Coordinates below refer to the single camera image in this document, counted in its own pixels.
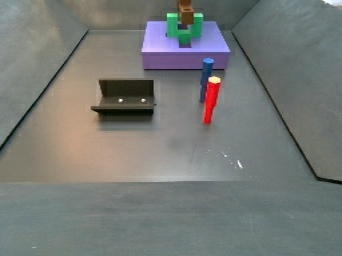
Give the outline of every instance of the purple platform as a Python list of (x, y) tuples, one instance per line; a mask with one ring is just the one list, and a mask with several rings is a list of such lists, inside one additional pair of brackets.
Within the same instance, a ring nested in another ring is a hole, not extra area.
[(205, 58), (215, 60), (214, 69), (226, 69), (230, 48), (215, 21), (205, 21), (202, 38), (191, 48), (179, 48), (178, 38), (166, 37), (166, 21), (149, 21), (142, 49), (144, 69), (202, 69)]

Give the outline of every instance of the green block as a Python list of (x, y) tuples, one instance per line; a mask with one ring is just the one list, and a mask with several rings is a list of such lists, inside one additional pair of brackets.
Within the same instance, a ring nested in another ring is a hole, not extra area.
[(178, 13), (167, 13), (167, 37), (178, 37)]
[(178, 30), (178, 40), (181, 44), (190, 44), (191, 42), (190, 30)]
[(202, 30), (203, 30), (203, 13), (194, 14), (194, 24), (191, 25), (191, 38), (202, 37)]

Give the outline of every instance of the red cylinder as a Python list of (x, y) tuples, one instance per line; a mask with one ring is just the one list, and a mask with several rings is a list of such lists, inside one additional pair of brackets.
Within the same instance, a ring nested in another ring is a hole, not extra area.
[(206, 124), (211, 123), (214, 108), (217, 107), (217, 104), (218, 104), (219, 88), (221, 88), (221, 78), (215, 76), (210, 77), (209, 85), (207, 85), (206, 112), (205, 112), (205, 120), (203, 120)]

